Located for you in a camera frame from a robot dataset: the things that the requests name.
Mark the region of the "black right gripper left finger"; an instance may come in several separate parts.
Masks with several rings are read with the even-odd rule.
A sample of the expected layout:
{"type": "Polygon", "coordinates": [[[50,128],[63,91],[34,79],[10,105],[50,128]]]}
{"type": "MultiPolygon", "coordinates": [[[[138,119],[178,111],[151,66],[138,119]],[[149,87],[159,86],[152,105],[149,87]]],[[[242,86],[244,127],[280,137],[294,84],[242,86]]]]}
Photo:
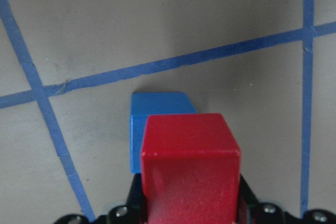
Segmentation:
{"type": "Polygon", "coordinates": [[[141,174],[135,174],[124,204],[111,208],[107,214],[102,214],[92,221],[84,215],[68,214],[60,217],[54,223],[147,223],[148,217],[146,211],[146,198],[142,190],[141,174]]]}

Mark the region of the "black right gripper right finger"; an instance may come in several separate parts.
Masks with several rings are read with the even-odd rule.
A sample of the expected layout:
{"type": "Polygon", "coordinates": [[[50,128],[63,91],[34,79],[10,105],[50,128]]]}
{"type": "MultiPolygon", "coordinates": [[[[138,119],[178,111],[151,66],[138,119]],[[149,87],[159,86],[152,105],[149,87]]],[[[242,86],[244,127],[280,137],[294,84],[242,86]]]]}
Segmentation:
{"type": "Polygon", "coordinates": [[[335,214],[324,209],[311,209],[307,210],[302,217],[295,217],[274,203],[260,202],[241,176],[236,222],[239,224],[324,224],[335,223],[335,214]]]}

